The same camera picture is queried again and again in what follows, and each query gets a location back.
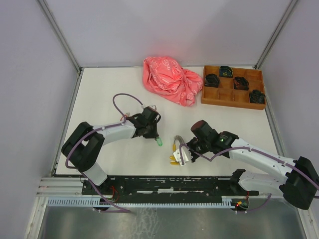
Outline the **green tag key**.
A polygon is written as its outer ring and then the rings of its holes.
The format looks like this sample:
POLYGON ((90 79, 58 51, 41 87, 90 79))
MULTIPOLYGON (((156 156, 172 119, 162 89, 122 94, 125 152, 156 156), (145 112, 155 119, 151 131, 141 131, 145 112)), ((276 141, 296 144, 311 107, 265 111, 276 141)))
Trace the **green tag key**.
POLYGON ((162 146, 163 145, 162 140, 161 140, 160 137, 156 138, 156 142, 157 142, 158 146, 162 146))

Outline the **keyring with yellow blue tags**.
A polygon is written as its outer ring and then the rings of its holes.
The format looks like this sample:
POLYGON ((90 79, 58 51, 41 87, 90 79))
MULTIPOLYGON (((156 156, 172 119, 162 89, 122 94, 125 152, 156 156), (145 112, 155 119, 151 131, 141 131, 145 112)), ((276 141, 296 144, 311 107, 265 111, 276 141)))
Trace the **keyring with yellow blue tags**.
MULTIPOLYGON (((181 148, 183 148, 185 146, 184 139, 180 135, 176 135, 174 137, 173 144, 172 144, 172 152, 173 153, 177 151, 177 145, 180 146, 181 148)), ((180 162, 178 162, 176 160, 174 155, 171 155, 169 158, 170 158, 171 165, 175 165, 175 166, 180 165, 180 162)))

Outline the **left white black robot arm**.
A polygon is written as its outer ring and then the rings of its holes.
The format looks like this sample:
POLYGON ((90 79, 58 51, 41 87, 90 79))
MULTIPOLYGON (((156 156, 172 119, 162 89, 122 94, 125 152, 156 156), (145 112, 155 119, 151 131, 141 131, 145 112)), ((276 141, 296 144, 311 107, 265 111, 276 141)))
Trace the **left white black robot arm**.
POLYGON ((80 123, 63 144, 61 153, 80 173, 93 182, 93 189, 99 194, 110 190, 107 172, 97 162, 101 148, 109 143, 143 137, 154 139, 162 145, 158 134, 157 123, 161 115, 148 106, 139 114, 123 119, 123 121, 105 126, 92 126, 86 121, 80 123))

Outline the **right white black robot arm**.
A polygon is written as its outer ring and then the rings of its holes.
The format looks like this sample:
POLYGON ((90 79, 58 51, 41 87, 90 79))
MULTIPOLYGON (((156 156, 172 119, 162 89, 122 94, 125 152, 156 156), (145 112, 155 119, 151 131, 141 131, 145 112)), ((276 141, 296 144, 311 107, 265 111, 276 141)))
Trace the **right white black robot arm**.
POLYGON ((235 179, 229 181, 229 190, 240 195, 244 191, 258 191, 282 196, 291 205, 307 210, 317 199, 319 175, 312 162, 305 158, 292 159, 262 150, 239 136, 223 131, 218 133, 206 121, 200 120, 191 127, 194 138, 180 145, 175 156, 180 165, 195 162, 208 152, 208 161, 219 156, 238 160, 262 171, 261 174, 236 170, 235 179))

